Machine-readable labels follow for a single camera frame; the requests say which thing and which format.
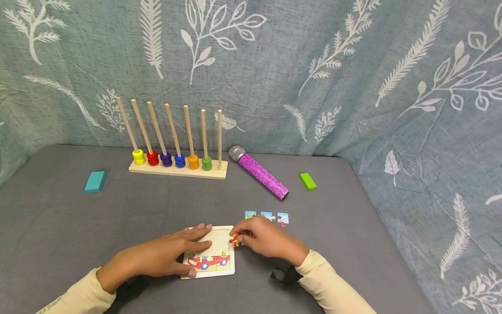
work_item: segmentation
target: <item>sleeve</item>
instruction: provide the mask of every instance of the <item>sleeve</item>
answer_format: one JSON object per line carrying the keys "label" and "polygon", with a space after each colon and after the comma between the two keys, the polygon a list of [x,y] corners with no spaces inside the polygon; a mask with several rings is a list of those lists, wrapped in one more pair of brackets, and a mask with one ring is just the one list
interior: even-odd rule
{"label": "sleeve", "polygon": [[116,294],[103,290],[96,278],[98,269],[91,270],[64,295],[36,314],[102,314],[115,301]]}
{"label": "sleeve", "polygon": [[319,253],[310,250],[296,271],[303,276],[300,285],[317,300],[326,314],[376,314]]}

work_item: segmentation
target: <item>fabric backdrop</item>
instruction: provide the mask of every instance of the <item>fabric backdrop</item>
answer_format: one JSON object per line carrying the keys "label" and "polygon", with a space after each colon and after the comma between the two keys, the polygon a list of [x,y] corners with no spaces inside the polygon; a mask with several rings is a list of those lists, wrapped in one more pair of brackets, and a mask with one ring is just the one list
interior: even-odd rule
{"label": "fabric backdrop", "polygon": [[0,183],[48,144],[347,158],[438,313],[502,313],[502,4],[0,0]]}

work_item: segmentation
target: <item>green ring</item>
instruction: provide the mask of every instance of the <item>green ring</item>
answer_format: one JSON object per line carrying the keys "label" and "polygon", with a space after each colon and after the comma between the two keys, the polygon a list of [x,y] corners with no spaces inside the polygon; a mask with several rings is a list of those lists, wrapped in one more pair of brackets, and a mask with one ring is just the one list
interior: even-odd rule
{"label": "green ring", "polygon": [[202,169],[208,171],[211,170],[213,167],[213,163],[211,161],[211,157],[207,157],[207,159],[204,157],[202,158]]}

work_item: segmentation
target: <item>wooden bead stacker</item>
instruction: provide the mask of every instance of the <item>wooden bead stacker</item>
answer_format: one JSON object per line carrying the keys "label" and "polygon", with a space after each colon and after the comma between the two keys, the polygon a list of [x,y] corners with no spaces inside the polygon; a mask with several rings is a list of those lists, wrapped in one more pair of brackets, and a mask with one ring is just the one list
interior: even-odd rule
{"label": "wooden bead stacker", "polygon": [[168,103],[165,104],[166,114],[169,120],[169,126],[173,134],[173,141],[176,147],[176,154],[172,156],[165,147],[164,140],[162,137],[161,130],[159,128],[159,123],[157,117],[155,116],[155,111],[152,103],[147,102],[148,110],[150,112],[150,117],[152,118],[152,123],[154,125],[155,133],[159,140],[159,144],[162,153],[159,155],[155,150],[152,149],[150,139],[148,137],[148,131],[145,127],[143,119],[141,117],[138,104],[135,99],[131,100],[136,118],[138,119],[138,124],[141,129],[141,133],[145,139],[145,143],[148,149],[147,154],[143,154],[143,151],[138,148],[136,140],[134,138],[131,125],[129,124],[126,116],[126,112],[123,108],[122,101],[120,97],[116,98],[118,107],[120,109],[120,114],[124,117],[124,124],[129,134],[131,144],[134,148],[133,151],[133,162],[129,166],[130,172],[136,173],[148,173],[148,174],[162,174],[162,175],[172,175],[172,176],[183,176],[183,177],[195,177],[195,178],[208,178],[208,179],[226,179],[226,171],[228,167],[228,162],[221,159],[222,157],[222,136],[221,136],[221,110],[218,110],[218,159],[212,160],[207,151],[207,137],[206,137],[206,110],[201,110],[202,118],[202,143],[204,148],[204,157],[199,158],[195,155],[192,139],[192,130],[190,127],[190,117],[188,106],[183,106],[185,125],[187,128],[188,135],[188,146],[190,148],[190,156],[185,158],[185,156],[180,151],[180,145],[178,142],[178,136],[176,134],[176,128],[173,121],[173,116],[171,113],[171,108]]}

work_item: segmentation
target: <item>puzzle picture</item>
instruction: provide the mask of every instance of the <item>puzzle picture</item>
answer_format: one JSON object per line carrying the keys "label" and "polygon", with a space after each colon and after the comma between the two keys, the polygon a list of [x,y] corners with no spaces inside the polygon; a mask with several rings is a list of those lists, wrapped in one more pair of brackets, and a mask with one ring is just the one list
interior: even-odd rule
{"label": "puzzle picture", "polygon": [[197,272],[196,278],[225,276],[235,274],[234,245],[229,240],[233,226],[213,227],[211,232],[199,242],[211,240],[210,248],[201,252],[186,252],[183,264],[190,265]]}
{"label": "puzzle picture", "polygon": [[289,215],[287,213],[277,213],[277,222],[283,227],[289,224]]}
{"label": "puzzle picture", "polygon": [[246,211],[245,212],[245,219],[253,218],[253,216],[256,216],[255,211]]}
{"label": "puzzle picture", "polygon": [[260,215],[265,216],[270,221],[273,221],[276,218],[272,212],[261,212]]}

